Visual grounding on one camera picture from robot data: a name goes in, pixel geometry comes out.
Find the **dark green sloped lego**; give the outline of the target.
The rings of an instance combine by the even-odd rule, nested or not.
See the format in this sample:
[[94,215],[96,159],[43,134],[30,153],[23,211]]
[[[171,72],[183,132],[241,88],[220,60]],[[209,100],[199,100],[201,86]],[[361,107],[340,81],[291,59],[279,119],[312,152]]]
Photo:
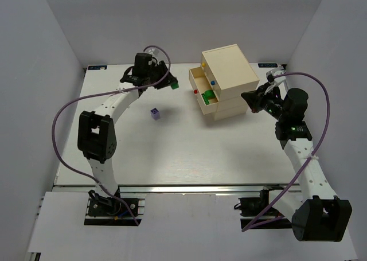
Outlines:
[[177,89],[177,88],[179,88],[179,84],[178,83],[172,84],[171,88],[172,89]]

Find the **purple square lego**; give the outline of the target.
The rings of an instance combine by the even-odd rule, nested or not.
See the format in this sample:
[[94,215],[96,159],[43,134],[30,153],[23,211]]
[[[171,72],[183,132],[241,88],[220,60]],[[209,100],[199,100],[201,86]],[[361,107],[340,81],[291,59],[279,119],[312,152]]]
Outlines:
[[153,108],[151,111],[150,111],[150,114],[151,114],[151,117],[154,119],[154,120],[158,120],[160,119],[160,112],[158,111],[157,108]]

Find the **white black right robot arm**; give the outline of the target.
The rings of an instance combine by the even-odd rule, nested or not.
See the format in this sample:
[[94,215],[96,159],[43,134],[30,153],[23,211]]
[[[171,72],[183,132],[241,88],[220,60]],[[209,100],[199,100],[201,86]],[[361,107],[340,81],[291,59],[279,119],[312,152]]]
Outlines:
[[341,200],[328,183],[314,152],[311,133],[303,120],[307,110],[308,94],[299,88],[289,89],[281,98],[278,88],[269,84],[255,91],[243,92],[241,97],[252,112],[265,111],[276,119],[275,134],[296,173],[302,192],[297,200],[282,186],[268,186],[261,190],[259,200],[243,202],[244,211],[253,219],[245,229],[266,224],[258,218],[276,210],[278,216],[268,220],[275,223],[281,218],[291,223],[294,236],[299,241],[340,242],[347,229],[352,206]]

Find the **cream drawer red knob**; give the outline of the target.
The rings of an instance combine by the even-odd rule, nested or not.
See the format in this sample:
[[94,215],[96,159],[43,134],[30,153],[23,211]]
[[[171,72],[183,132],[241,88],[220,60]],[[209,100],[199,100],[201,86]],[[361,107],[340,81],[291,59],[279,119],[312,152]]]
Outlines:
[[217,98],[209,99],[209,105],[206,105],[201,96],[205,91],[212,90],[201,67],[189,69],[189,81],[202,113],[206,115],[216,112],[218,107]]

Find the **dark green lego front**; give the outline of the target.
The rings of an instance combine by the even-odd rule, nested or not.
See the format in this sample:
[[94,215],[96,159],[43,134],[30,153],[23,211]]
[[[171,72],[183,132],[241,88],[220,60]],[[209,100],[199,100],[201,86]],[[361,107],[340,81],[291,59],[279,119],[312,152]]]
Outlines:
[[207,98],[207,99],[214,99],[216,96],[215,96],[215,93],[213,92],[213,90],[207,90],[204,92],[204,96]]

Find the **cream plastic drawer cabinet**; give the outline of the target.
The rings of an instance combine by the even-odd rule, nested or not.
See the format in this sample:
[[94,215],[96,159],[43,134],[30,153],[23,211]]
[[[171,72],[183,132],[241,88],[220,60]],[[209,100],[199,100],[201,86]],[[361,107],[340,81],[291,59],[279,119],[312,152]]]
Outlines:
[[206,50],[204,55],[213,73],[218,90],[217,111],[210,115],[213,120],[222,120],[246,113],[248,104],[241,97],[243,92],[254,91],[259,78],[238,45],[228,45]]

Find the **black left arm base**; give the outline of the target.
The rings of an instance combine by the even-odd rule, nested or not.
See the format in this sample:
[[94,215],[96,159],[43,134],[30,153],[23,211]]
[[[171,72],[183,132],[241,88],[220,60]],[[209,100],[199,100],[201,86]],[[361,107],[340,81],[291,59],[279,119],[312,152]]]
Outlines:
[[137,197],[122,198],[136,221],[131,216],[128,208],[111,197],[104,197],[94,190],[88,192],[88,204],[85,212],[84,225],[86,226],[138,226],[142,221],[145,200]]

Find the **cream drawer yellow knob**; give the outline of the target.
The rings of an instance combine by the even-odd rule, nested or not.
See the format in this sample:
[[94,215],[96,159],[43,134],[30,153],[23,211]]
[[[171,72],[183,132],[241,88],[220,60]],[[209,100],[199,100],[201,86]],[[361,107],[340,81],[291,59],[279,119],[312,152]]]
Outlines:
[[208,62],[203,54],[201,55],[201,68],[206,74],[209,72]]

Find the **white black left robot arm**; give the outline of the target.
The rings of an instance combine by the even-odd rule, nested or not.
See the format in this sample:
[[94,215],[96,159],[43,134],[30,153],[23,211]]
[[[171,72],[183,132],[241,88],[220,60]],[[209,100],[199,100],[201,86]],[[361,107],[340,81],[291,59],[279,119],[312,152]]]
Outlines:
[[178,80],[166,63],[151,54],[137,53],[134,65],[125,70],[118,88],[98,108],[79,116],[77,147],[87,159],[96,179],[96,193],[103,197],[119,195],[112,156],[117,148],[115,124],[129,106],[152,86],[177,88]]

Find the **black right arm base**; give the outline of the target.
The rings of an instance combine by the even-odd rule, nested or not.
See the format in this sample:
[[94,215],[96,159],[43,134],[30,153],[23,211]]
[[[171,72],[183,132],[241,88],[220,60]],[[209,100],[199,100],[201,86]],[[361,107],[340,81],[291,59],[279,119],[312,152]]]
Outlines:
[[[269,192],[272,190],[283,190],[280,185],[267,185],[259,193],[257,197],[242,197],[239,202],[234,205],[234,210],[240,211],[241,228],[244,228],[258,213],[260,213],[269,203]],[[291,229],[291,222],[285,217],[268,224],[263,224],[253,229]]]

